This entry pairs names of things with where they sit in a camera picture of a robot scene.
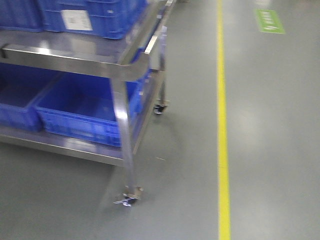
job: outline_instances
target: stainless steel cart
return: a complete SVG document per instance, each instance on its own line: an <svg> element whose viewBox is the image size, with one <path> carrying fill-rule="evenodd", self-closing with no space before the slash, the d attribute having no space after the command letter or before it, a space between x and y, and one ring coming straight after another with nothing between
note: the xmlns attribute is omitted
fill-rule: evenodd
<svg viewBox="0 0 320 240"><path fill-rule="evenodd" d="M72 33L0 31L1 63L110 78L122 147L4 126L0 126L0 141L125 167L127 187L117 203L129 206L140 199L142 188L136 184L133 156L152 112L160 114L166 107L166 22L175 2L160 0L151 3L122 40ZM146 106L136 124L130 126L125 81L135 81L145 74L150 66L150 55L158 41L159 68L152 69L149 80L151 90ZM142 52L131 63L138 50Z"/></svg>

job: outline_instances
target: white label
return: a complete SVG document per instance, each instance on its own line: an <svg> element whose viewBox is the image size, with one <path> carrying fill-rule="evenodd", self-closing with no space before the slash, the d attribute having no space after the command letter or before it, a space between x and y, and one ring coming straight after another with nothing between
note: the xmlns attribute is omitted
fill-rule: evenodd
<svg viewBox="0 0 320 240"><path fill-rule="evenodd" d="M68 30L92 31L90 18L84 10L62 10L65 28Z"/></svg>

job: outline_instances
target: gray floor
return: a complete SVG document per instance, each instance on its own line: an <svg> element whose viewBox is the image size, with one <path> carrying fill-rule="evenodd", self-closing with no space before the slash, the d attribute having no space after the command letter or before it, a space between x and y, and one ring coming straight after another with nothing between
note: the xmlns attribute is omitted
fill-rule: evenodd
<svg viewBox="0 0 320 240"><path fill-rule="evenodd" d="M259 32L255 8L286 34ZM0 239L218 238L215 13L190 0L169 21L171 103L136 155L142 200L112 204L122 168L0 143ZM224 1L234 240L320 236L319 16L317 0Z"/></svg>

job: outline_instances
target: blue storage bin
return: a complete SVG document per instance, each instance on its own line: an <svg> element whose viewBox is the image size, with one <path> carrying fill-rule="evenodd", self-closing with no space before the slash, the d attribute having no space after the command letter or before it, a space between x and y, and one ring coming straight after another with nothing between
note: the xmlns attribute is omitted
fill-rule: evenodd
<svg viewBox="0 0 320 240"><path fill-rule="evenodd" d="M129 115L140 108L139 81L127 82ZM66 73L38 102L47 132L120 147L110 82L107 78Z"/></svg>
<svg viewBox="0 0 320 240"><path fill-rule="evenodd" d="M141 0L38 0L44 29L121 39L147 3Z"/></svg>
<svg viewBox="0 0 320 240"><path fill-rule="evenodd" d="M0 29L41 32L37 0L0 0Z"/></svg>
<svg viewBox="0 0 320 240"><path fill-rule="evenodd" d="M41 130L34 105L56 74L53 70L0 63L0 124Z"/></svg>

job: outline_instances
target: floor marking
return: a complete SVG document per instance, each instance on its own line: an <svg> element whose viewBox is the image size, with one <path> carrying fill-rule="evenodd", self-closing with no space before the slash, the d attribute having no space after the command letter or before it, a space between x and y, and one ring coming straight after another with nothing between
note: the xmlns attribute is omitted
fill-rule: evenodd
<svg viewBox="0 0 320 240"><path fill-rule="evenodd" d="M223 0L217 0L217 161L219 240L231 239Z"/></svg>
<svg viewBox="0 0 320 240"><path fill-rule="evenodd" d="M255 9L254 11L260 32L274 34L286 33L276 11L267 9Z"/></svg>

